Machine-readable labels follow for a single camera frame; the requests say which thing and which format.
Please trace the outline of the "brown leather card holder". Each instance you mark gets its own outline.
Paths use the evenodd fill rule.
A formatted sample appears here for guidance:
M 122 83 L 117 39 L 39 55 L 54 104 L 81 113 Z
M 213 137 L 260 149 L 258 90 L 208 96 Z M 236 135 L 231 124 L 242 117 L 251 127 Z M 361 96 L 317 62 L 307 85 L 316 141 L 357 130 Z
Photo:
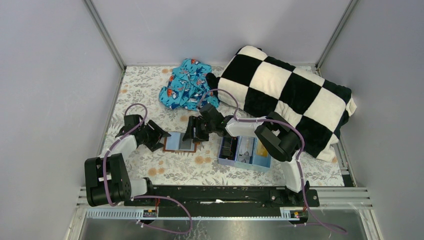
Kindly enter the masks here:
M 169 132 L 170 136 L 164 139 L 164 152 L 173 153 L 195 153 L 197 144 L 192 139 L 183 140 L 184 133 L 182 132 Z

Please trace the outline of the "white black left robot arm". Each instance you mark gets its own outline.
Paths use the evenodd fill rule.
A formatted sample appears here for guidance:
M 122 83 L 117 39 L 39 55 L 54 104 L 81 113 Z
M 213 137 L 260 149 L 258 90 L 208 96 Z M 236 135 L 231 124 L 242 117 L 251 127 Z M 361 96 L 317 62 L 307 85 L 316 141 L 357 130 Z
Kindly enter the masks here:
M 124 116 L 124 125 L 115 136 L 115 142 L 105 153 L 88 158 L 84 162 L 84 176 L 87 202 L 91 207 L 115 206 L 130 199 L 132 186 L 125 160 L 140 145 L 151 152 L 162 147 L 163 138 L 171 134 L 154 121 L 144 123 L 138 114 Z

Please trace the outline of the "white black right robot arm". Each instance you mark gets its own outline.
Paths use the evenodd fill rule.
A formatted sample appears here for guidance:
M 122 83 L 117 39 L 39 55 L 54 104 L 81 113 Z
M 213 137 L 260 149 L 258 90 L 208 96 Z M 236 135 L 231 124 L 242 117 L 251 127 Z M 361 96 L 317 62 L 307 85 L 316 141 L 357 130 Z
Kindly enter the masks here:
M 223 116 L 211 104 L 200 110 L 199 116 L 190 116 L 183 140 L 207 142 L 209 135 L 220 137 L 257 138 L 272 158 L 279 161 L 285 178 L 286 198 L 293 204 L 307 203 L 308 182 L 304 179 L 300 155 L 305 147 L 301 133 L 276 112 L 257 118 L 238 118 L 235 114 Z

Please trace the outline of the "dark grey VIP card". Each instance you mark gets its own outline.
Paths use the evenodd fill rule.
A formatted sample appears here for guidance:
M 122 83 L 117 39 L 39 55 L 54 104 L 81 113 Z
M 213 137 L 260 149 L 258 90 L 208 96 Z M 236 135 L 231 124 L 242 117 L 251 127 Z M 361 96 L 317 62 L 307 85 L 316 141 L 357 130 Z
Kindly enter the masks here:
M 196 145 L 193 143 L 193 140 L 191 138 L 185 138 L 184 135 L 184 133 L 180 134 L 178 150 L 185 152 L 193 152 L 195 150 Z

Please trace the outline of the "white black card in organizer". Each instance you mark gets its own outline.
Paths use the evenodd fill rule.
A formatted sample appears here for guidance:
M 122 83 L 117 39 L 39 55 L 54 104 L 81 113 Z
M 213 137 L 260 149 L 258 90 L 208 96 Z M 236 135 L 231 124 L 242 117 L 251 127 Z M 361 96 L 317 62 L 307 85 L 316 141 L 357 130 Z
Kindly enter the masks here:
M 253 148 L 255 139 L 248 136 L 240 136 L 238 138 L 238 152 L 236 160 L 240 163 L 250 164 L 253 158 Z

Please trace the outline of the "yellow card in organizer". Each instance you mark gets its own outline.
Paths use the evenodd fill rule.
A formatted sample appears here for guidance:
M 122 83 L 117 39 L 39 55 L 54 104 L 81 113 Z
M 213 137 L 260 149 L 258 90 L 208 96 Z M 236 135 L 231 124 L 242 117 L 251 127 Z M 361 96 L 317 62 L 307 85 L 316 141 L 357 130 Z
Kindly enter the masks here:
M 264 158 L 268 157 L 268 151 L 264 147 L 264 145 L 259 141 L 256 145 L 256 155 Z

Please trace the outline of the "black item in organizer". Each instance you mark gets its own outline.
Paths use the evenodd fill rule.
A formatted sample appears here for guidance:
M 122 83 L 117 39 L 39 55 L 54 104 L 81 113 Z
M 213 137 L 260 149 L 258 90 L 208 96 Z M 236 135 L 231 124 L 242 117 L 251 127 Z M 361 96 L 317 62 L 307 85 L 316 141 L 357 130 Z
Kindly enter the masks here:
M 238 147 L 238 137 L 223 137 L 220 147 L 219 158 L 234 160 Z

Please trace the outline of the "blue shark print cloth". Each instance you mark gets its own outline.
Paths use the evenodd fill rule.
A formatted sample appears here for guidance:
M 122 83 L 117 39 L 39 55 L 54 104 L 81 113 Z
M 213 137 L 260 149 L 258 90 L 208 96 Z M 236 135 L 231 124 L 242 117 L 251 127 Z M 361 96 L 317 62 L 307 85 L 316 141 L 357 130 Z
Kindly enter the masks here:
M 211 104 L 217 108 L 220 101 L 214 93 L 205 95 L 211 89 L 207 83 L 207 74 L 211 72 L 212 67 L 208 64 L 192 58 L 184 59 L 180 66 L 172 69 L 167 85 L 159 92 L 159 101 L 172 110 L 197 111 L 198 104 Z

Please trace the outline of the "floral patterned table mat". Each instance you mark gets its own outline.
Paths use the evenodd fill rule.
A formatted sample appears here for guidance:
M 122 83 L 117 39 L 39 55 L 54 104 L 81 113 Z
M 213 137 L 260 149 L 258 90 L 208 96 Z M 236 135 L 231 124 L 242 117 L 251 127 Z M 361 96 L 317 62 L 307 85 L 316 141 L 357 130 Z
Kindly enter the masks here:
M 171 76 L 170 66 L 130 66 L 126 69 L 111 116 L 104 147 L 108 148 L 124 124 L 124 114 L 139 114 L 167 132 L 183 133 L 194 114 L 169 109 L 159 101 L 159 92 Z M 194 153 L 150 151 L 141 145 L 125 160 L 131 179 L 150 178 L 155 185 L 283 186 L 281 163 L 272 160 L 266 172 L 246 170 L 218 162 L 221 138 L 211 134 Z

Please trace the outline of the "blue three-compartment organizer box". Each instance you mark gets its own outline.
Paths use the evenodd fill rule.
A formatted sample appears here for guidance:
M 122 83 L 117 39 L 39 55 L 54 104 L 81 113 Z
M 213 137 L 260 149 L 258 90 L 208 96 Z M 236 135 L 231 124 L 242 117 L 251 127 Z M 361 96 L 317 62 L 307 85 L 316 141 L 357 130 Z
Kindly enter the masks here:
M 271 168 L 272 157 L 255 137 L 223 137 L 219 149 L 218 163 L 257 172 Z

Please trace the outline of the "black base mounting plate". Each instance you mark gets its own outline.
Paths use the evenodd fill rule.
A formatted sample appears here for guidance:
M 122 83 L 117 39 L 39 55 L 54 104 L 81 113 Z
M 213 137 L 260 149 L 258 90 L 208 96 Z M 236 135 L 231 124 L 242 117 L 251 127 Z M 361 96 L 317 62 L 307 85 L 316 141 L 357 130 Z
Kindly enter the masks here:
M 303 210 L 305 204 L 319 207 L 318 193 L 308 189 L 307 203 L 293 204 L 284 187 L 272 186 L 176 186 L 156 185 L 148 191 L 153 199 L 124 202 L 128 207 L 152 207 L 159 217 L 281 217 L 281 208 Z

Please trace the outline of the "black white checkered pillow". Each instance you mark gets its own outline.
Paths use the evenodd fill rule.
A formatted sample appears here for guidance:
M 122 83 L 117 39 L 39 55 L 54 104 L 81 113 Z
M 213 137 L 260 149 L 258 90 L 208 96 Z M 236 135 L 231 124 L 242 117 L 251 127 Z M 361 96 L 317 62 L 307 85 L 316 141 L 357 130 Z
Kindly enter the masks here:
M 352 90 L 310 71 L 267 55 L 260 48 L 240 48 L 219 76 L 207 74 L 218 99 L 253 117 L 280 114 L 305 141 L 304 151 L 331 162 L 341 127 L 355 112 Z

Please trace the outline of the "aluminium frame rail front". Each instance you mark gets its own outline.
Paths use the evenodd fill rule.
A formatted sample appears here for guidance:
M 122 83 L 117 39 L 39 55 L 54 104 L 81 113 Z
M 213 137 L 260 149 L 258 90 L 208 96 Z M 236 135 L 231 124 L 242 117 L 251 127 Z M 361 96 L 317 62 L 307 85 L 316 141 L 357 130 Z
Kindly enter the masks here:
M 283 202 L 281 186 L 155 185 L 147 193 L 91 207 L 82 187 L 65 239 L 383 238 L 364 187 L 312 187 L 309 209 Z

